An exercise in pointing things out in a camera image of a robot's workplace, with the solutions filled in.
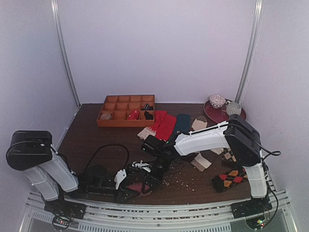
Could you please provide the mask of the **magenta purple ribbed sock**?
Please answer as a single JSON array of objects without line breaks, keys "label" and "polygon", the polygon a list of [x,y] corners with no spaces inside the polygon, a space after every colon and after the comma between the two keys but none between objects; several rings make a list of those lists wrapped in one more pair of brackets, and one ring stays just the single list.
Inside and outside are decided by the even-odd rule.
[{"label": "magenta purple ribbed sock", "polygon": [[135,183],[135,184],[129,185],[127,188],[134,190],[134,191],[137,191],[139,193],[139,196],[143,197],[143,196],[146,196],[146,195],[141,195],[141,186],[142,186],[142,183]]}]

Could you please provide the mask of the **left aluminium frame post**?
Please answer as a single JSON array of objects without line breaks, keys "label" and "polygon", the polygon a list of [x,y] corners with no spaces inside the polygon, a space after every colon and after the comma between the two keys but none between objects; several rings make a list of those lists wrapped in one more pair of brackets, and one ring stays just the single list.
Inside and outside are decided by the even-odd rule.
[{"label": "left aluminium frame post", "polygon": [[70,64],[69,64],[69,59],[65,47],[65,41],[63,37],[63,32],[62,32],[62,26],[61,26],[61,20],[60,20],[60,13],[59,13],[59,7],[58,7],[58,1],[57,0],[51,0],[51,9],[52,9],[52,14],[53,14],[53,19],[54,19],[54,24],[56,28],[56,34],[57,34],[57,39],[58,39],[58,44],[60,48],[60,53],[61,53],[61,59],[64,67],[64,71],[66,74],[66,78],[69,83],[69,88],[72,93],[75,105],[77,108],[81,107],[81,103],[77,94],[76,86],[74,84]]}]

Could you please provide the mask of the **aluminium frame post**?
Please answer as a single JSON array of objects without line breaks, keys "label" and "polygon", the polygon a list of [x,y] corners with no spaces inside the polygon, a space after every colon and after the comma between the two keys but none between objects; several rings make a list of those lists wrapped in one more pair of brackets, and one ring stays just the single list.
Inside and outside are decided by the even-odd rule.
[{"label": "aluminium frame post", "polygon": [[237,94],[235,97],[235,102],[237,102],[240,105],[242,105],[244,101],[245,93],[246,93],[250,75],[251,75],[251,70],[253,67],[253,57],[254,57],[254,53],[256,51],[256,47],[257,47],[258,40],[259,40],[263,6],[264,6],[263,0],[255,1],[255,10],[253,14],[253,22],[252,22],[250,39],[249,39],[249,45],[247,49],[246,59],[244,62],[244,67],[243,67],[239,87],[238,87]]},{"label": "aluminium frame post", "polygon": [[60,53],[61,53],[61,59],[64,67],[64,71],[66,74],[66,78],[69,83],[69,88],[72,93],[75,105],[77,108],[81,107],[81,103],[77,94],[76,86],[74,84],[70,64],[69,64],[69,59],[65,47],[65,41],[63,37],[63,32],[62,32],[62,26],[61,26],[61,20],[60,20],[60,13],[59,13],[59,7],[58,7],[58,1],[57,0],[51,0],[51,9],[52,9],[52,14],[53,14],[53,19],[54,19],[54,24],[56,28],[56,34],[57,34],[57,39],[58,39],[58,44],[60,48]]}]

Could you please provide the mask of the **beige sock in tray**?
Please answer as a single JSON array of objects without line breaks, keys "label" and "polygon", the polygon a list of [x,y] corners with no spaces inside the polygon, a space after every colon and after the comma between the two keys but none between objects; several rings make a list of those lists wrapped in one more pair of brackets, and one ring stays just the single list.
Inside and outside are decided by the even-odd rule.
[{"label": "beige sock in tray", "polygon": [[112,118],[112,114],[109,112],[102,113],[100,116],[100,120],[110,120]]}]

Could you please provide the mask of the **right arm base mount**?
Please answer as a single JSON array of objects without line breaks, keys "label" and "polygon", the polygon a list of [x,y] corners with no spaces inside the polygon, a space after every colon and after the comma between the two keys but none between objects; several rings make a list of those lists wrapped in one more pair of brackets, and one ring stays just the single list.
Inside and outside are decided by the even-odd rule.
[{"label": "right arm base mount", "polygon": [[264,198],[251,198],[247,201],[231,204],[231,210],[234,218],[242,218],[260,214],[265,209],[272,209],[272,204],[268,196]]}]

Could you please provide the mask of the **green reindeer sock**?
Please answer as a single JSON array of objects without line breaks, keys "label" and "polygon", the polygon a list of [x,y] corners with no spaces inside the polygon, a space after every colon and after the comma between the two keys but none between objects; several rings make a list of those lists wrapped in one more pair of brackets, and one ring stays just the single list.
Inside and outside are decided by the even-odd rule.
[{"label": "green reindeer sock", "polygon": [[178,114],[176,116],[176,124],[174,126],[171,136],[169,137],[169,141],[175,139],[175,137],[181,132],[188,132],[190,128],[191,116],[188,114]]}]

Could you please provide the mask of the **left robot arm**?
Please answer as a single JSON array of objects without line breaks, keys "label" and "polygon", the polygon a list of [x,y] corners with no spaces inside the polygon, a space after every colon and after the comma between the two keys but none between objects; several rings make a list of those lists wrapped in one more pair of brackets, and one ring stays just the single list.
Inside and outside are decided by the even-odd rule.
[{"label": "left robot arm", "polygon": [[56,151],[52,135],[46,130],[15,131],[5,156],[8,165],[22,172],[60,215],[70,209],[64,195],[73,199],[112,197],[116,203],[140,195],[139,191],[124,186],[125,169],[118,171],[115,177],[107,177],[103,166],[94,165],[76,174],[67,158]]}]

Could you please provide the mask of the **cream striped sock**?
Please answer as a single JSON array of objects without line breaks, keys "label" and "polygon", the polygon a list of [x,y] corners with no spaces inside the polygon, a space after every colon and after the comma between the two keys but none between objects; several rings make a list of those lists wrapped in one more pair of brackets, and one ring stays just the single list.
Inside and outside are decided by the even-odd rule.
[{"label": "cream striped sock", "polygon": [[[192,123],[191,129],[193,131],[198,131],[201,129],[205,129],[207,127],[207,119],[204,116],[198,116]],[[211,162],[202,156],[201,152],[195,152],[194,158],[191,161],[191,164],[194,168],[198,169],[200,172],[205,171],[207,168],[211,166]]]}]

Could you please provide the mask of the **argyle black orange sock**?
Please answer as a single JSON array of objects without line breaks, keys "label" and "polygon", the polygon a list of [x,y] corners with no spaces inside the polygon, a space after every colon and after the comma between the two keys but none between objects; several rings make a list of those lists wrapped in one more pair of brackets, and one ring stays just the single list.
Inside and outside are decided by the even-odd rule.
[{"label": "argyle black orange sock", "polygon": [[248,177],[244,168],[238,170],[234,169],[216,175],[211,179],[212,186],[218,193],[225,192],[230,188],[233,188],[246,181],[248,181]]}]

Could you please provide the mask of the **right aluminium frame post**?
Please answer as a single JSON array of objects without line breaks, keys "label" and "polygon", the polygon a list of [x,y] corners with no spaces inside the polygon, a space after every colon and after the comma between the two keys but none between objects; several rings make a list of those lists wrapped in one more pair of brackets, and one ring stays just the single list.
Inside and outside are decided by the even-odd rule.
[{"label": "right aluminium frame post", "polygon": [[253,67],[253,57],[254,57],[254,53],[256,51],[256,47],[257,47],[258,40],[259,40],[263,6],[264,6],[263,0],[255,1],[255,10],[253,14],[253,22],[252,22],[250,39],[249,39],[249,45],[247,49],[246,59],[244,62],[244,67],[243,67],[239,87],[238,87],[237,94],[235,97],[235,102],[237,102],[240,105],[242,105],[244,101],[245,93],[246,93],[250,75],[251,75],[251,70]]}]

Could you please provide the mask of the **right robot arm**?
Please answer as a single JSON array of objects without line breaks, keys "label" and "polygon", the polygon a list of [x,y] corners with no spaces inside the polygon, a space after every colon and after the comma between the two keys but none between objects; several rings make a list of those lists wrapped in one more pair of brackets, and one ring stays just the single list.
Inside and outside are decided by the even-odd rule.
[{"label": "right robot arm", "polygon": [[263,167],[259,132],[238,115],[215,126],[189,132],[178,132],[174,137],[164,141],[148,135],[141,146],[142,150],[156,159],[150,171],[145,175],[137,191],[147,194],[158,185],[175,158],[186,157],[204,150],[225,148],[232,152],[239,170],[216,175],[214,188],[223,192],[244,180],[249,181],[251,200],[248,210],[258,213],[266,205],[267,181],[266,169]]}]

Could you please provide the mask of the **striped grey cup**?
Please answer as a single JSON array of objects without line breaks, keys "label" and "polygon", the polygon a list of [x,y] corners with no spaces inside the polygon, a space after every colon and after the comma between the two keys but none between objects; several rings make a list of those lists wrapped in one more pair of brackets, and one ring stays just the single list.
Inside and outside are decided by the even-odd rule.
[{"label": "striped grey cup", "polygon": [[241,115],[242,107],[238,102],[227,101],[226,114],[231,115]]}]

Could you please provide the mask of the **red round tray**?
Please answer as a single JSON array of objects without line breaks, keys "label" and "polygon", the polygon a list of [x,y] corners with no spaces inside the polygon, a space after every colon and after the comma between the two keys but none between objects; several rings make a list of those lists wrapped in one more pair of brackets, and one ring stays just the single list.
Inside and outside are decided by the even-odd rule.
[{"label": "red round tray", "polygon": [[204,104],[204,112],[206,116],[212,120],[215,123],[221,123],[223,121],[229,120],[229,115],[226,114],[226,107],[231,103],[232,101],[227,100],[227,103],[224,104],[221,108],[214,108],[210,100],[205,102]]}]

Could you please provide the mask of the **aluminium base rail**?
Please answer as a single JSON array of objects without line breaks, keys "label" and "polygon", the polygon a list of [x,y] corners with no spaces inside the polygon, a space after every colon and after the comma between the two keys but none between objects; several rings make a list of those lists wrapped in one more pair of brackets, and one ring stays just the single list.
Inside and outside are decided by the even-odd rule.
[{"label": "aluminium base rail", "polygon": [[[231,205],[244,200],[187,205],[130,205],[88,200],[66,200],[86,205],[83,219],[74,219],[65,232],[300,232],[285,190],[276,192],[279,207],[262,230],[249,228],[250,219],[235,218]],[[44,211],[39,193],[31,191],[18,232],[56,232],[54,215]]]}]

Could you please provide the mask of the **wooden divided organizer tray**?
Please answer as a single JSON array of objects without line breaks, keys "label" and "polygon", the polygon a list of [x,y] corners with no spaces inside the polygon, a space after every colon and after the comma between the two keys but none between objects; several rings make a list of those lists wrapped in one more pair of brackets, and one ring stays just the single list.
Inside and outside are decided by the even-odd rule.
[{"label": "wooden divided organizer tray", "polygon": [[[145,104],[154,107],[148,111],[154,116],[153,120],[146,120],[141,108]],[[132,110],[138,110],[140,117],[138,120],[127,120],[127,116]],[[100,120],[102,113],[109,112],[112,114],[110,120]],[[102,105],[97,117],[99,127],[147,127],[152,126],[155,122],[155,95],[108,95]]]}]

